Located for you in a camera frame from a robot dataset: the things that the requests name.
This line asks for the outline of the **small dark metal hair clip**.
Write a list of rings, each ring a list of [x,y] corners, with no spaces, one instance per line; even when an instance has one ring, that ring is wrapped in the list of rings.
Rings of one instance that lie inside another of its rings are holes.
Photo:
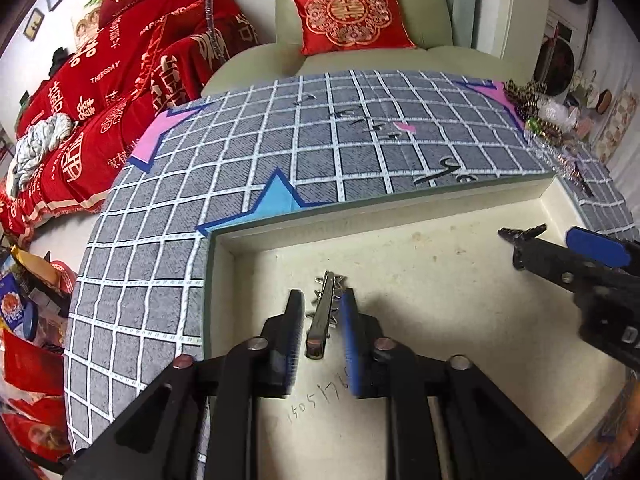
[[[305,342],[305,356],[308,359],[322,360],[324,357],[330,328],[337,326],[344,281],[344,275],[332,271],[326,271],[321,278],[316,278],[320,288],[314,292],[314,310],[306,314],[311,319]]]

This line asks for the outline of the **white washing machine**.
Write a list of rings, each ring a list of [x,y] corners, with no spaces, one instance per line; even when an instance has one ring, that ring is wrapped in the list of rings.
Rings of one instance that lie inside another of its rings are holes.
[[[548,96],[562,96],[586,52],[596,0],[549,0],[544,36],[534,69]]]

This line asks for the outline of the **red bedspread with characters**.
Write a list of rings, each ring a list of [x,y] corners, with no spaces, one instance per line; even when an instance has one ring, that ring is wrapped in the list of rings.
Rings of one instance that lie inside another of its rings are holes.
[[[98,211],[155,117],[198,99],[224,62],[257,44],[235,0],[103,0],[96,36],[40,84],[18,118],[17,141],[56,113],[75,128],[16,200],[2,178],[3,231],[27,246],[42,222]]]

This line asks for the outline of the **grey white crumpled cloth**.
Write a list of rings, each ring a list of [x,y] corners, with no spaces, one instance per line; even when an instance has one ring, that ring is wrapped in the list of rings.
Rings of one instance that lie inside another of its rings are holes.
[[[56,150],[73,132],[75,122],[70,116],[56,113],[36,122],[17,141],[12,162],[6,175],[6,195],[16,200],[25,191],[47,154]]]

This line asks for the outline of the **small framed picture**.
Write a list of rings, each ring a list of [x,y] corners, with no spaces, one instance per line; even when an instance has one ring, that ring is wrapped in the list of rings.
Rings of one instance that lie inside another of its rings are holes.
[[[39,29],[42,25],[44,19],[44,14],[37,8],[33,8],[32,12],[30,12],[29,18],[27,20],[24,36],[29,41],[34,41],[37,37]]]

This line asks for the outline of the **pile of beaded jewelry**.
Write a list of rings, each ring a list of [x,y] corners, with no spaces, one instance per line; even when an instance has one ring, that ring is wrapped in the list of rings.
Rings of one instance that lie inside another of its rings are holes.
[[[529,81],[520,86],[510,79],[503,84],[503,94],[523,123],[525,140],[534,153],[560,177],[593,198],[578,166],[578,109],[549,98],[544,94],[545,88],[540,82]]]

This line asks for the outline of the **grey grid tablecloth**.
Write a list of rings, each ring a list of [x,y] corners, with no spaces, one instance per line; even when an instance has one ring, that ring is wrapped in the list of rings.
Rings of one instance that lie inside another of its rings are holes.
[[[631,264],[612,269],[638,278],[637,222],[608,168],[578,141],[593,198],[560,177],[528,145],[493,80],[404,70],[294,76],[206,96],[170,119],[119,171],[82,259],[65,353],[74,452],[64,474],[175,358],[218,358],[206,356],[203,316],[215,231],[386,195],[552,177],[574,200],[578,228],[626,245]],[[311,360],[314,306],[303,298],[291,391],[258,401],[254,479],[389,479],[385,402],[350,392],[341,301],[323,359]],[[639,367],[624,367],[620,402],[563,453],[578,479],[638,477],[636,450],[620,466],[605,463],[639,414]]]

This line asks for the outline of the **blue snack bag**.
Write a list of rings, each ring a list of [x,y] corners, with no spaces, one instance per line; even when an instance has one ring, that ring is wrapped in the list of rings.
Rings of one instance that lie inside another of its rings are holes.
[[[21,289],[12,273],[1,278],[1,317],[17,337],[33,342],[37,335],[38,309],[29,298],[21,296]]]

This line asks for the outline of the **red embroidered cushion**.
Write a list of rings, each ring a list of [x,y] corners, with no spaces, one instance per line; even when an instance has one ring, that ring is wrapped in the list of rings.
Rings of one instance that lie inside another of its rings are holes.
[[[302,55],[416,46],[398,0],[292,1],[302,24]]]

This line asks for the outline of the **green cream-lined jewelry tray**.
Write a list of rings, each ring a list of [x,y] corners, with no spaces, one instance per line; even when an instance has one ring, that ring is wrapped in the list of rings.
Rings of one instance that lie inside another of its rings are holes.
[[[552,177],[386,195],[218,230],[209,237],[204,346],[221,356],[344,276],[386,336],[422,356],[467,356],[564,454],[620,402],[623,364],[578,337],[570,294],[514,269],[502,228],[544,224],[562,244],[582,225]]]

